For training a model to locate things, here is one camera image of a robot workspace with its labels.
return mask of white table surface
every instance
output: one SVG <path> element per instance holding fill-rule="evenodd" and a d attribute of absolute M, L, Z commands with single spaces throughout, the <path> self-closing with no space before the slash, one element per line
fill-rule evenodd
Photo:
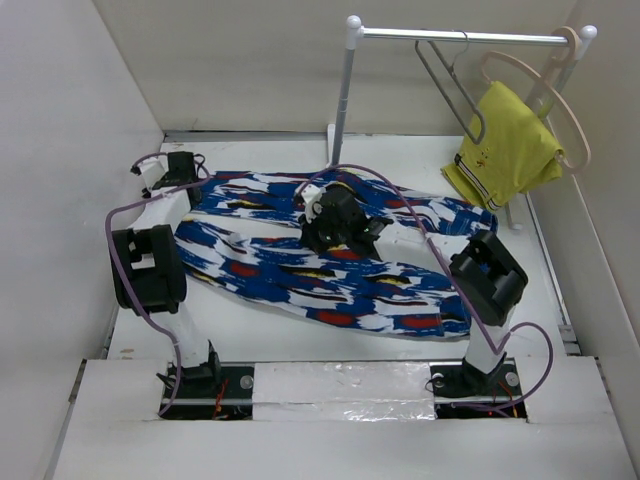
<path fill-rule="evenodd" d="M 516 357 L 523 387 L 545 359 Z M 87 364 L 54 480 L 631 480 L 592 358 L 558 358 L 520 419 L 165 421 L 163 361 Z"/>

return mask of white platform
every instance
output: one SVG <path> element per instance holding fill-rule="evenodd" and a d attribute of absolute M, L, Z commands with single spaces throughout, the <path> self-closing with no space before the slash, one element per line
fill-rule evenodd
<path fill-rule="evenodd" d="M 541 358 L 516 361 L 523 387 Z M 634 479 L 591 358 L 558 358 L 519 419 L 165 421 L 163 361 L 90 361 L 54 480 Z"/>
<path fill-rule="evenodd" d="M 361 164 L 388 176 L 394 183 L 425 192 L 457 196 L 440 168 L 451 162 L 461 137 L 346 137 L 342 162 Z M 243 142 L 169 143 L 164 151 L 191 150 L 207 157 L 211 170 L 304 172 L 321 170 L 326 142 L 272 140 Z M 524 223 L 510 230 L 504 212 L 498 215 L 498 235 L 529 276 L 512 324 L 531 321 L 551 335 L 556 355 L 564 355 L 557 326 L 562 315 L 544 263 L 542 250 L 524 198 L 516 198 L 514 215 Z M 299 234 L 261 222 L 220 217 L 219 225 L 254 236 Z M 222 289 L 188 280 L 186 306 L 201 331 L 214 343 L 223 361 L 385 360 L 460 358 L 467 341 L 424 341 L 382 337 L 338 329 L 305 320 L 276 308 L 249 303 Z M 507 345 L 508 354 L 546 356 L 537 332 L 519 331 Z M 170 342 L 152 331 L 130 310 L 120 311 L 109 352 L 110 359 L 173 358 Z"/>

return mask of clothing rack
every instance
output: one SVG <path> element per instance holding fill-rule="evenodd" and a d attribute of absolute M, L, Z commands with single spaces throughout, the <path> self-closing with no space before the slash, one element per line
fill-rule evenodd
<path fill-rule="evenodd" d="M 558 75 L 554 84 L 559 92 L 566 84 L 571 75 L 575 63 L 582 58 L 591 40 L 595 38 L 597 30 L 589 25 L 580 30 L 579 37 L 582 41 L 580 49 L 576 53 L 575 61 L 566 67 Z M 331 154 L 331 165 L 340 163 L 340 153 L 342 151 L 342 139 L 344 136 L 345 120 L 347 116 L 347 102 L 349 98 L 349 87 L 351 85 L 351 72 L 353 70 L 353 59 L 355 56 L 358 41 L 364 38 L 387 38 L 396 40 L 425 40 L 429 42 L 462 42 L 462 43 L 485 43 L 498 45 L 537 45 L 546 47 L 568 47 L 567 38 L 558 35 L 521 35 L 510 33 L 477 33 L 463 31 L 438 31 L 438 30 L 403 30 L 395 28 L 369 28 L 362 25 L 362 20 L 356 15 L 347 19 L 347 42 L 342 69 L 342 81 L 340 85 L 340 98 L 338 100 L 338 112 L 336 115 L 335 132 L 333 133 L 333 149 Z M 530 95 L 529 101 L 535 98 L 535 92 Z M 457 118 L 460 118 L 455 108 L 449 103 Z M 542 112 L 548 114 L 552 104 L 544 105 Z"/>

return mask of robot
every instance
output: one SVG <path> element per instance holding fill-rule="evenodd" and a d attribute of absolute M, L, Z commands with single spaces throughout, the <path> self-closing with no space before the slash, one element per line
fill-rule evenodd
<path fill-rule="evenodd" d="M 223 367 L 212 342 L 198 332 L 184 305 L 186 277 L 173 237 L 182 218 L 201 201 L 202 193 L 198 187 L 167 193 L 178 186 L 198 183 L 197 165 L 193 153 L 175 152 L 167 155 L 166 166 L 159 160 L 135 166 L 132 171 L 141 175 L 146 184 L 143 195 L 158 199 L 147 204 L 127 229 L 111 235 L 126 279 L 141 305 L 154 315 L 155 323 L 173 333 L 180 347 L 179 384 L 176 385 L 176 366 L 158 377 L 167 388 L 178 388 L 181 398 L 215 398 L 223 388 Z M 362 257 L 442 270 L 426 249 L 422 232 L 387 218 L 367 217 L 344 187 L 320 189 L 308 185 L 296 200 L 304 206 L 299 217 L 300 242 L 316 253 L 346 245 Z M 464 244 L 454 245 L 453 253 L 451 246 L 447 250 L 443 256 L 450 276 L 478 318 L 472 322 L 462 363 L 436 372 L 429 383 L 434 394 L 460 399 L 486 393 L 504 374 L 503 345 L 509 334 L 509 320 L 528 278 L 491 231 L 464 239 Z M 118 303 L 122 308 L 132 308 L 134 304 L 115 268 L 113 255 L 112 265 Z M 495 345 L 500 345 L 497 352 Z"/>

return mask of white enclosure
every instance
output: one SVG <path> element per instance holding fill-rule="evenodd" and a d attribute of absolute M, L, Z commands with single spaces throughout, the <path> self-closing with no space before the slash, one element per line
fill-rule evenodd
<path fill-rule="evenodd" d="M 114 301 L 104 215 L 162 133 L 95 7 L 0 2 L 0 464 L 41 479 Z"/>
<path fill-rule="evenodd" d="M 533 215 L 527 199 L 516 198 L 523 231 L 507 229 L 499 214 L 499 234 L 531 278 L 514 321 L 544 326 L 556 349 L 549 385 L 527 404 L 529 423 L 438 421 L 425 430 L 401 422 L 150 421 L 160 386 L 153 374 L 172 358 L 171 347 L 117 308 L 104 217 L 139 198 L 129 167 L 161 148 L 201 151 L 212 169 L 320 170 L 352 13 L 380 27 L 540 34 L 563 24 L 598 27 L 563 91 L 590 141 L 590 167 L 533 192 Z M 634 0 L 0 0 L 2 478 L 176 478 L 182 471 L 171 470 L 173 455 L 192 465 L 193 477 L 184 478 L 200 478 L 216 472 L 208 446 L 233 459 L 216 472 L 221 478 L 270 469 L 284 478 L 468 475 L 443 438 L 471 452 L 484 472 L 477 478 L 492 467 L 486 438 L 511 449 L 502 478 L 632 478 L 632 463 L 636 471 L 640 465 L 638 14 Z M 443 47 L 449 59 L 463 49 Z M 485 88 L 477 62 L 488 49 L 472 45 L 456 63 L 476 98 Z M 537 67 L 549 52 L 496 49 Z M 503 73 L 516 90 L 529 88 Z M 445 87 L 468 112 L 453 84 Z M 347 132 L 421 136 L 347 136 L 343 162 L 455 195 L 439 167 L 457 150 L 461 129 L 411 42 L 359 46 L 350 99 Z M 163 144 L 162 130 L 222 132 L 174 132 Z M 421 361 L 459 358 L 466 348 L 466 341 L 343 335 L 191 280 L 187 303 L 223 361 Z M 558 326 L 568 320 L 582 354 L 599 358 L 606 384 L 593 358 L 565 355 Z M 114 326 L 109 359 L 96 360 L 106 356 Z M 507 350 L 525 383 L 538 378 L 546 349 L 536 333 L 518 334 Z M 91 361 L 69 412 L 82 359 Z M 559 402 L 563 395 L 568 403 Z M 391 458 L 377 456 L 389 439 Z M 234 457 L 241 443 L 253 466 Z M 422 457 L 421 445 L 430 450 Z M 342 453 L 349 449 L 355 455 Z M 305 459 L 314 450 L 322 458 Z M 286 451 L 296 460 L 287 464 Z M 367 455 L 377 458 L 365 464 Z"/>

